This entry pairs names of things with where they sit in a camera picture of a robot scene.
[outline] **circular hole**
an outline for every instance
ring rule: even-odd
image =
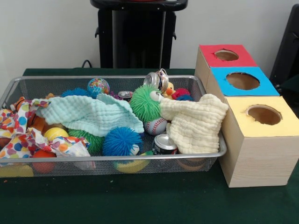
[[[239,90],[252,90],[260,86],[260,82],[257,78],[244,72],[228,74],[226,79]]]
[[[222,49],[217,51],[215,55],[218,59],[223,61],[235,61],[239,59],[239,56],[231,50]]]
[[[282,117],[280,113],[272,107],[266,105],[251,106],[247,114],[255,119],[255,121],[266,125],[278,124]]]

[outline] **red box top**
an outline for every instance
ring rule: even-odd
[[[210,67],[257,67],[243,45],[200,45]]]

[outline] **mesh bin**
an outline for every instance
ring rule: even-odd
[[[75,88],[85,89],[88,82],[95,77],[21,77],[10,82],[0,99],[2,108],[9,108],[19,97],[27,99],[44,98],[49,93],[56,96],[64,91]],[[101,76],[108,81],[110,89],[134,91],[143,84],[145,76]],[[194,76],[169,76],[176,88],[186,88],[195,101],[199,101],[204,88]],[[213,154],[176,154],[176,155],[145,155],[145,156],[101,156],[68,157],[68,158],[24,158],[0,159],[0,176],[63,176],[63,175],[107,175],[121,173],[172,173],[188,171],[208,171],[216,159],[226,153],[227,147],[221,133],[218,153]],[[152,150],[153,136],[142,137],[141,153]],[[78,168],[92,164],[95,169]],[[40,173],[34,167],[51,172]]]

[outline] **red paper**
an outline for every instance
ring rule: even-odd
[[[243,45],[221,44],[221,45],[200,45],[209,67],[257,67],[256,62],[243,47]],[[215,53],[220,50],[230,50],[236,53],[239,58],[234,61],[224,61],[216,57]]]

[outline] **stacked box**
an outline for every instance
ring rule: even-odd
[[[286,185],[299,158],[299,120],[246,49],[201,45],[195,75],[229,105],[220,158],[228,186]]]

